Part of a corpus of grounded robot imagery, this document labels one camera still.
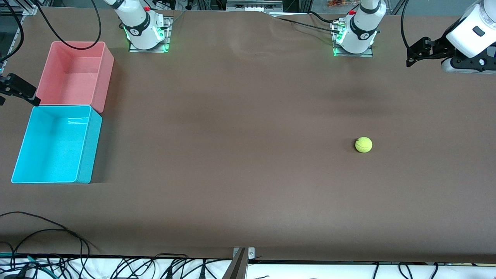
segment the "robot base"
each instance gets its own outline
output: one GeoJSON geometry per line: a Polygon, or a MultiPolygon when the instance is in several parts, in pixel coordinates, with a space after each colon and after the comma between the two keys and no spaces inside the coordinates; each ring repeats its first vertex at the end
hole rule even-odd
{"type": "Polygon", "coordinates": [[[166,53],[169,51],[169,44],[171,42],[171,34],[172,34],[172,22],[173,22],[173,17],[171,16],[164,16],[164,17],[159,17],[161,19],[161,22],[158,22],[158,27],[164,27],[164,30],[159,31],[160,36],[164,36],[164,40],[160,43],[158,43],[155,47],[148,49],[148,50],[142,50],[137,47],[135,47],[129,40],[129,52],[139,52],[139,53],[166,53]]]}
{"type": "Polygon", "coordinates": [[[346,24],[344,22],[345,18],[340,18],[339,20],[335,20],[330,24],[331,30],[338,30],[339,33],[332,33],[332,46],[333,46],[333,53],[334,56],[349,56],[349,57],[373,57],[372,53],[372,47],[367,48],[366,51],[362,53],[351,53],[347,52],[346,50],[343,49],[338,43],[337,40],[341,39],[340,36],[344,33],[344,30],[346,30],[346,24]]]}

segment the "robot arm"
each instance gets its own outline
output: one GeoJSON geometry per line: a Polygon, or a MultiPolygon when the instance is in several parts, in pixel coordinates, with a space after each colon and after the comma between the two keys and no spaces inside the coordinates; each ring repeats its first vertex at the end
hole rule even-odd
{"type": "Polygon", "coordinates": [[[128,39],[138,49],[154,48],[165,38],[160,28],[164,16],[143,7],[139,0],[104,0],[113,8],[124,25],[128,39]]]}
{"type": "Polygon", "coordinates": [[[444,59],[446,72],[496,73],[496,0],[477,0],[435,41],[420,39],[407,48],[407,67],[424,59],[444,59]]]}
{"type": "Polygon", "coordinates": [[[352,54],[365,52],[373,44],[377,27],[385,14],[384,0],[361,0],[357,12],[344,18],[346,29],[336,43],[352,54]]]}

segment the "blue bin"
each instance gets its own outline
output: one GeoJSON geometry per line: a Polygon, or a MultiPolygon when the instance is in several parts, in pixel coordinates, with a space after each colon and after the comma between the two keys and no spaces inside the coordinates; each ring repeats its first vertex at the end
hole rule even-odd
{"type": "Polygon", "coordinates": [[[91,106],[34,107],[12,183],[90,183],[101,126],[91,106]]]}

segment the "black cable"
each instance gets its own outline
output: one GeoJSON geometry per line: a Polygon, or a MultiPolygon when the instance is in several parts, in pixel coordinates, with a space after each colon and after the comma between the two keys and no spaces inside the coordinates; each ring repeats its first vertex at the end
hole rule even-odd
{"type": "MultiPolygon", "coordinates": [[[[68,275],[69,275],[69,279],[72,279],[72,274],[69,272],[69,270],[65,266],[67,264],[67,262],[61,256],[59,256],[57,254],[51,254],[51,255],[56,256],[56,257],[59,258],[59,262],[57,264],[54,264],[55,266],[58,266],[56,269],[53,269],[52,268],[52,265],[50,265],[50,269],[52,270],[52,272],[55,274],[55,271],[57,269],[60,269],[60,271],[61,271],[61,275],[60,276],[62,276],[64,279],[68,279],[67,276],[64,274],[65,272],[67,272],[68,275]]],[[[49,259],[48,256],[47,256],[47,262],[51,263],[51,261],[50,261],[50,259],[49,259]]]]}
{"type": "Polygon", "coordinates": [[[116,274],[116,278],[117,278],[117,274],[118,274],[117,272],[118,272],[118,270],[119,270],[119,267],[120,267],[122,264],[124,264],[124,258],[122,258],[122,259],[121,259],[121,261],[117,264],[116,269],[112,272],[112,274],[110,274],[110,277],[109,277],[110,279],[112,279],[112,278],[114,277],[114,273],[116,274]]]}
{"type": "Polygon", "coordinates": [[[50,22],[48,21],[47,17],[45,16],[45,13],[43,12],[43,10],[41,9],[41,4],[38,2],[39,0],[35,0],[34,1],[34,4],[38,7],[38,9],[40,10],[40,13],[41,13],[41,16],[44,18],[44,20],[46,21],[48,27],[50,28],[50,30],[53,32],[53,34],[63,43],[65,44],[66,46],[72,48],[72,49],[75,49],[75,50],[87,50],[87,49],[90,49],[92,47],[94,47],[99,41],[100,41],[100,37],[102,36],[102,21],[100,20],[100,14],[98,13],[98,8],[96,7],[96,4],[95,4],[95,1],[94,0],[90,0],[91,3],[93,4],[93,7],[95,8],[95,12],[96,12],[96,17],[98,19],[98,37],[96,38],[95,42],[93,44],[91,44],[90,46],[87,46],[87,47],[84,47],[84,48],[79,48],[79,47],[75,47],[75,46],[72,46],[70,44],[68,44],[66,41],[64,41],[60,36],[59,34],[55,31],[55,29],[52,27],[52,25],[50,24],[50,22]]]}
{"type": "Polygon", "coordinates": [[[8,0],[3,0],[3,2],[5,3],[5,5],[7,6],[8,10],[12,14],[12,16],[14,17],[15,22],[17,23],[17,26],[19,27],[19,35],[21,36],[21,38],[19,40],[19,44],[17,45],[17,47],[15,47],[15,49],[11,53],[9,53],[5,57],[1,58],[0,59],[0,63],[2,63],[3,61],[9,59],[10,57],[12,57],[12,55],[14,55],[21,48],[22,43],[24,43],[24,29],[22,29],[21,21],[19,20],[19,18],[15,14],[15,11],[12,8],[12,6],[8,3],[8,0]]]}
{"type": "Polygon", "coordinates": [[[339,33],[338,30],[331,30],[331,29],[327,29],[327,28],[322,28],[322,27],[318,27],[318,26],[314,26],[314,25],[310,25],[310,24],[306,24],[306,23],[302,23],[302,22],[297,22],[297,21],[290,20],[290,19],[280,18],[280,17],[278,17],[278,19],[284,20],[284,21],[288,21],[288,22],[292,22],[292,23],[296,23],[296,24],[303,25],[303,26],[308,26],[308,27],[315,28],[315,29],[320,29],[320,30],[328,31],[328,32],[331,32],[331,33],[339,33]]]}
{"type": "Polygon", "coordinates": [[[398,14],[398,12],[399,12],[399,11],[400,11],[400,9],[401,9],[401,6],[403,6],[403,5],[405,4],[405,0],[400,0],[400,1],[402,1],[402,2],[401,2],[401,3],[400,3],[400,2],[398,2],[398,4],[396,5],[396,7],[394,7],[394,9],[393,9],[393,11],[392,11],[392,12],[394,13],[394,15],[397,15],[397,14],[398,14]]]}
{"type": "Polygon", "coordinates": [[[408,5],[408,2],[410,2],[410,0],[405,0],[405,3],[403,5],[403,11],[401,12],[401,20],[400,20],[401,39],[403,40],[403,44],[405,45],[407,51],[409,53],[413,54],[414,56],[416,56],[417,58],[419,58],[419,60],[423,60],[423,59],[435,60],[435,59],[444,58],[444,55],[445,55],[444,53],[433,54],[433,55],[429,55],[429,56],[418,55],[417,53],[415,53],[415,51],[412,50],[412,48],[410,47],[410,45],[406,41],[404,20],[405,20],[406,6],[408,5]]]}
{"type": "MultiPolygon", "coordinates": [[[[48,257],[47,257],[47,262],[48,262],[49,264],[51,264],[51,263],[52,263],[52,262],[50,262],[50,259],[49,259],[48,257]]],[[[50,265],[49,267],[50,267],[50,271],[51,271],[53,274],[55,274],[55,270],[54,270],[53,266],[52,266],[52,265],[50,265]]]]}
{"type": "Polygon", "coordinates": [[[115,270],[115,271],[111,274],[110,279],[112,279],[112,278],[113,278],[112,276],[114,275],[114,273],[116,274],[114,278],[115,278],[115,279],[117,279],[117,278],[119,277],[119,274],[120,274],[122,271],[124,271],[124,270],[126,269],[126,267],[128,267],[130,264],[132,264],[132,263],[134,263],[134,262],[136,262],[136,261],[138,261],[138,260],[139,260],[139,259],[132,259],[132,260],[130,260],[130,261],[128,262],[126,259],[122,259],[122,260],[121,260],[121,263],[119,263],[119,264],[117,265],[116,270],[115,270]]]}
{"type": "Polygon", "coordinates": [[[184,270],[185,270],[185,266],[186,266],[186,264],[189,264],[189,263],[191,263],[192,261],[194,261],[194,259],[189,260],[189,261],[185,260],[185,262],[184,262],[184,263],[183,263],[180,267],[178,267],[178,269],[176,269],[176,271],[172,272],[172,274],[171,274],[171,275],[172,275],[172,276],[174,276],[174,274],[176,274],[176,272],[178,272],[178,271],[182,268],[182,269],[183,269],[183,271],[181,272],[181,276],[179,277],[179,278],[182,278],[182,277],[183,277],[183,272],[184,272],[184,270]]]}
{"type": "Polygon", "coordinates": [[[141,266],[139,266],[139,267],[138,267],[137,269],[135,269],[135,270],[133,270],[133,269],[131,268],[131,266],[129,266],[129,269],[131,270],[131,275],[129,275],[126,279],[130,279],[130,278],[131,278],[131,276],[136,276],[136,277],[143,276],[143,274],[145,274],[145,272],[147,272],[147,271],[148,271],[148,269],[150,268],[151,263],[153,263],[154,261],[155,261],[155,259],[150,259],[149,261],[144,262],[141,266]],[[145,271],[143,271],[143,273],[141,273],[141,274],[139,274],[139,275],[138,275],[138,274],[136,274],[136,272],[137,272],[138,270],[140,270],[140,269],[141,269],[142,267],[144,267],[144,266],[146,266],[145,271]]]}
{"type": "Polygon", "coordinates": [[[166,6],[167,8],[169,8],[169,9],[171,9],[171,10],[172,10],[172,7],[171,7],[168,3],[163,2],[162,0],[154,0],[154,1],[152,1],[152,2],[153,2],[154,4],[156,4],[156,3],[158,2],[158,3],[160,3],[160,4],[164,5],[164,6],[166,6]]]}
{"type": "Polygon", "coordinates": [[[143,1],[145,2],[145,4],[147,4],[147,5],[148,5],[148,7],[149,7],[150,9],[152,9],[152,6],[150,6],[150,4],[149,4],[146,0],[143,0],[143,1]]]}
{"type": "Polygon", "coordinates": [[[185,258],[189,258],[189,256],[186,255],[186,254],[174,254],[174,253],[160,253],[160,254],[157,254],[155,257],[157,258],[159,256],[175,256],[175,257],[177,257],[177,256],[183,256],[185,258]]]}
{"type": "Polygon", "coordinates": [[[206,279],[207,278],[205,276],[205,269],[206,269],[206,267],[207,267],[207,260],[203,260],[203,265],[201,265],[200,276],[198,277],[198,279],[206,279]]]}
{"type": "Polygon", "coordinates": [[[308,14],[313,14],[314,16],[316,16],[318,19],[320,19],[323,22],[332,23],[332,21],[333,21],[333,20],[327,20],[327,19],[321,17],[318,13],[316,13],[314,11],[308,11],[307,13],[308,14]]]}
{"type": "Polygon", "coordinates": [[[170,277],[170,278],[172,278],[172,276],[170,275],[170,273],[171,273],[171,271],[172,271],[172,268],[175,266],[175,264],[177,264],[177,263],[176,263],[176,260],[177,260],[177,259],[173,259],[173,260],[172,260],[172,262],[171,262],[171,264],[169,265],[169,267],[167,267],[167,268],[165,269],[164,273],[162,273],[162,275],[160,275],[159,279],[162,279],[162,278],[165,276],[165,274],[167,274],[166,278],[169,278],[169,277],[170,277]]]}
{"type": "Polygon", "coordinates": [[[435,269],[434,269],[433,274],[431,275],[431,279],[434,279],[434,276],[436,275],[437,270],[439,269],[439,265],[437,263],[434,263],[434,265],[435,265],[435,269]]]}
{"type": "Polygon", "coordinates": [[[10,249],[10,252],[12,254],[12,257],[10,257],[10,268],[14,268],[15,267],[15,257],[14,257],[14,248],[12,247],[12,244],[6,242],[6,241],[0,241],[0,243],[3,243],[5,245],[7,245],[10,249]]]}
{"type": "Polygon", "coordinates": [[[207,272],[210,273],[210,275],[212,275],[212,277],[214,279],[217,279],[217,277],[212,273],[212,271],[210,271],[210,269],[208,269],[207,265],[205,265],[205,269],[207,269],[207,272]]]}
{"type": "Polygon", "coordinates": [[[375,264],[376,264],[376,266],[375,266],[375,270],[373,272],[372,279],[375,279],[375,277],[377,276],[377,271],[379,271],[379,262],[376,262],[375,264]]]}
{"type": "MultiPolygon", "coordinates": [[[[205,264],[206,264],[206,265],[208,265],[208,264],[215,263],[215,262],[219,262],[219,261],[226,261],[226,260],[223,260],[223,259],[218,259],[218,260],[213,260],[213,261],[207,262],[207,263],[205,263],[205,264]]],[[[179,278],[180,278],[180,279],[184,279],[184,278],[186,278],[189,274],[191,274],[193,271],[195,271],[195,270],[197,270],[197,269],[201,268],[202,266],[203,266],[203,264],[201,264],[201,265],[199,265],[199,266],[195,267],[194,269],[190,270],[189,272],[187,272],[187,273],[186,273],[186,274],[184,274],[183,276],[181,275],[181,277],[179,277],[179,278]]]]}
{"type": "Polygon", "coordinates": [[[85,272],[86,272],[86,274],[88,274],[88,275],[89,275],[92,279],[97,279],[96,277],[94,277],[93,275],[91,275],[91,274],[88,272],[88,270],[86,269],[86,267],[85,267],[85,266],[81,267],[81,271],[77,271],[77,269],[76,269],[75,267],[73,267],[73,266],[70,264],[70,261],[68,261],[68,262],[67,262],[67,265],[68,265],[68,266],[69,266],[72,270],[74,270],[74,272],[76,272],[76,274],[79,274],[79,278],[82,278],[82,274],[83,274],[82,272],[83,272],[83,271],[85,271],[85,272]]]}
{"type": "Polygon", "coordinates": [[[412,276],[412,272],[410,271],[410,268],[408,267],[408,265],[404,262],[401,262],[398,264],[398,270],[400,271],[401,275],[405,278],[405,279],[413,279],[413,276],[412,276]],[[401,270],[401,266],[404,265],[406,266],[406,269],[408,270],[408,274],[410,275],[410,278],[406,277],[406,275],[403,273],[403,271],[401,270]]]}
{"type": "Polygon", "coordinates": [[[75,238],[79,239],[79,243],[80,243],[80,249],[79,249],[79,258],[81,260],[81,272],[79,273],[79,278],[81,278],[81,275],[83,273],[83,271],[85,270],[85,265],[86,263],[88,262],[88,258],[89,258],[89,255],[90,255],[90,247],[89,247],[89,244],[88,244],[88,241],[85,240],[84,238],[82,238],[81,236],[79,236],[77,233],[75,233],[74,231],[68,229],[67,227],[65,227],[64,225],[62,224],[59,224],[57,222],[54,222],[50,219],[47,219],[45,217],[42,217],[42,216],[39,216],[39,215],[35,215],[35,214],[32,214],[32,213],[28,213],[28,212],[24,212],[24,211],[11,211],[11,212],[7,212],[7,213],[3,213],[3,214],[0,214],[0,217],[3,217],[3,216],[6,216],[6,215],[10,215],[10,214],[23,214],[23,215],[27,215],[27,216],[31,216],[31,217],[35,217],[35,218],[38,218],[38,219],[41,219],[41,220],[44,220],[44,221],[47,221],[51,224],[54,224],[56,226],[59,226],[62,228],[62,230],[60,229],[45,229],[45,230],[39,230],[39,231],[36,231],[30,235],[28,235],[27,237],[25,237],[17,246],[16,248],[14,249],[14,252],[17,252],[17,250],[19,249],[20,245],[26,241],[29,237],[32,237],[33,235],[37,234],[37,233],[40,233],[40,232],[43,232],[43,231],[65,231],[67,233],[69,233],[70,235],[74,236],[75,238]],[[86,259],[83,261],[83,244],[86,246],[86,249],[88,251],[87,255],[86,255],[86,259]]]}

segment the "tennis ball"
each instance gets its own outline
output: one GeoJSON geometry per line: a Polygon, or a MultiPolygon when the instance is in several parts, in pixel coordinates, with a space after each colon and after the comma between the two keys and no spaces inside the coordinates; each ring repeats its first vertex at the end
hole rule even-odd
{"type": "Polygon", "coordinates": [[[372,149],[372,140],[368,137],[361,137],[355,142],[355,148],[360,153],[367,153],[372,149]]]}

